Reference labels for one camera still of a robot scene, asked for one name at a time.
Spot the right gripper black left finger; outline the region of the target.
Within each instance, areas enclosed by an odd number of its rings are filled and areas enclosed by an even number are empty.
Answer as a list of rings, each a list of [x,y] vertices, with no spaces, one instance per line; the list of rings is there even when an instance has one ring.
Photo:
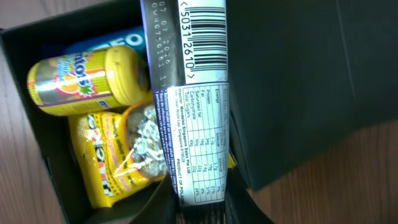
[[[129,224],[176,223],[176,195],[167,174],[139,214]]]

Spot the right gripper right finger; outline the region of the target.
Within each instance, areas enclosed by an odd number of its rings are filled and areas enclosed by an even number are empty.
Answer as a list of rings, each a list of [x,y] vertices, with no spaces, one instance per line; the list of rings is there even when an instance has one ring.
[[[225,219],[228,224],[273,224],[248,194],[237,169],[228,169],[225,192]]]

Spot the yellow Hacks candy bag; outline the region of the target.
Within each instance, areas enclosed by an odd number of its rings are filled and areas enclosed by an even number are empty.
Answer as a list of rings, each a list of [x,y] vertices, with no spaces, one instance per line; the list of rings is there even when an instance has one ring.
[[[123,113],[69,117],[73,149],[91,205],[111,207],[169,175],[183,207],[221,202],[228,122],[204,120],[199,107],[177,103],[157,117],[153,103]]]

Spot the yellow candy jar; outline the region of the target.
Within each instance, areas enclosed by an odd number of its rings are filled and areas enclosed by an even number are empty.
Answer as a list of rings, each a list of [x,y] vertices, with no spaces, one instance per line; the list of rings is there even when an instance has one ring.
[[[43,59],[29,70],[27,88],[45,113],[70,116],[147,102],[148,77],[140,55],[120,45]]]

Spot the black gift box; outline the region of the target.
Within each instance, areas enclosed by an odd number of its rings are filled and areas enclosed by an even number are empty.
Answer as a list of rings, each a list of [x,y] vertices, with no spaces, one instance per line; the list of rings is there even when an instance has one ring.
[[[70,43],[142,25],[140,0],[111,1],[1,32],[14,83],[67,223],[136,217],[157,187],[92,209],[65,119],[28,97],[27,72]],[[353,131],[397,118],[396,1],[226,3],[229,151],[258,190]]]

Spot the dark blue chocolate bar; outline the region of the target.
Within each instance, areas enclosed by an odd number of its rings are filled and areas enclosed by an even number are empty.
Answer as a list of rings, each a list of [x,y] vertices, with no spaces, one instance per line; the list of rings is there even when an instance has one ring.
[[[226,3],[143,0],[160,140],[177,223],[224,223],[229,168]]]

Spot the blue Oreo cookie pack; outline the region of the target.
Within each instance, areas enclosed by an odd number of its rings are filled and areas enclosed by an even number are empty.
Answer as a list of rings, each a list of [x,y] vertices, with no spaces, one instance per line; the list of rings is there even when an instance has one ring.
[[[143,26],[130,27],[105,35],[81,40],[68,46],[63,53],[72,54],[77,52],[92,51],[125,45],[134,49],[140,58],[147,60],[146,38]]]

